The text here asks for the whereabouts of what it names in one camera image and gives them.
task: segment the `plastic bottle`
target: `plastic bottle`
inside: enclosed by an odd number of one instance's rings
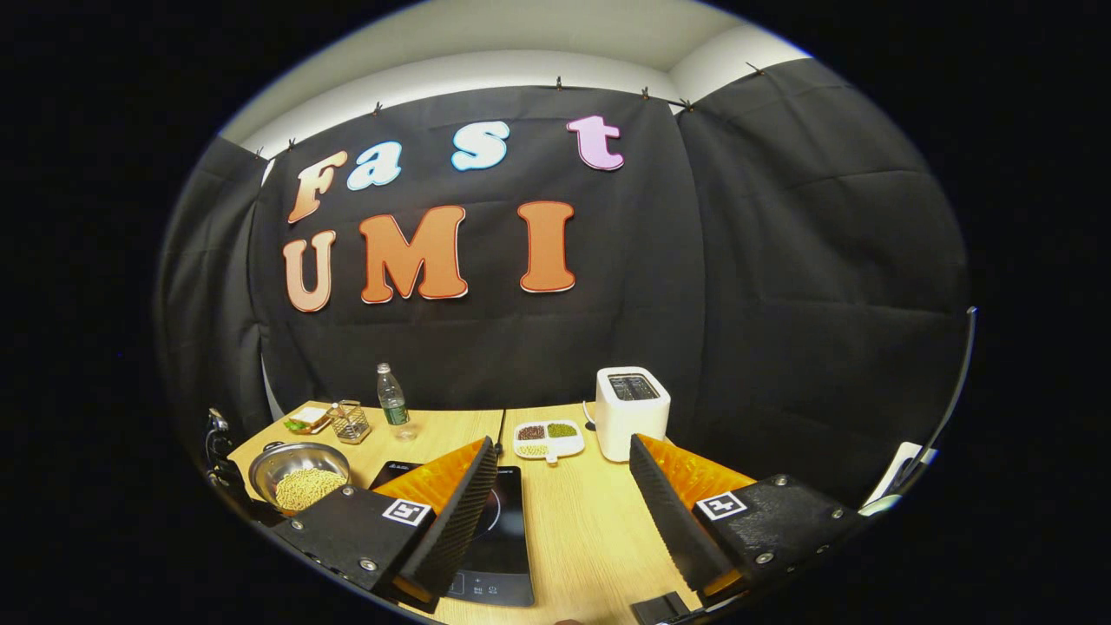
[[[409,423],[409,411],[406,409],[406,396],[401,393],[401,385],[390,373],[388,363],[378,365],[378,401],[386,413],[386,421],[393,431],[393,436],[400,441],[411,441],[416,438],[417,431]]]

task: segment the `green bottle label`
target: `green bottle label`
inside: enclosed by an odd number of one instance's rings
[[[386,421],[390,425],[407,424],[409,423],[409,411],[403,405],[397,409],[386,409]]]

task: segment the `orange letter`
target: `orange letter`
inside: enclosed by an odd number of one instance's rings
[[[312,292],[304,290],[302,266],[304,239],[286,243],[281,253],[286,256],[286,291],[289,300],[301,312],[316,312],[328,303],[332,294],[332,242],[334,230],[324,230],[312,236],[312,248],[317,250],[317,288]]]
[[[553,292],[574,285],[574,273],[567,270],[563,229],[574,214],[571,204],[561,201],[522,203],[517,213],[529,224],[529,271],[521,288],[529,292]]]
[[[467,282],[459,275],[456,243],[459,223],[467,216],[461,205],[430,208],[413,234],[412,244],[401,233],[392,214],[378,214],[363,220],[359,231],[367,238],[367,288],[362,300],[386,303],[393,299],[393,289],[386,283],[386,272],[409,299],[417,273],[424,265],[424,281],[418,289],[426,299],[447,299],[467,294]]]
[[[347,162],[347,152],[340,150],[317,164],[304,168],[304,171],[298,174],[297,179],[301,181],[301,185],[297,189],[293,212],[289,213],[290,223],[312,214],[314,210],[320,208],[317,192],[323,194],[328,191],[328,187],[332,185],[332,168],[344,162]]]

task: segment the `metal utensil holder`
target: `metal utensil holder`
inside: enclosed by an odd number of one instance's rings
[[[332,417],[332,432],[340,443],[357,445],[370,434],[370,423],[359,402],[344,400],[340,402],[339,410],[329,409],[328,415]]]

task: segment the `metal bowl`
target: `metal bowl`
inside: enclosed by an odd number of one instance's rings
[[[248,475],[260,497],[282,514],[293,516],[299,511],[278,505],[278,483],[296,471],[310,468],[330,471],[339,474],[348,484],[351,483],[351,465],[343,454],[320,443],[271,443],[251,463]]]

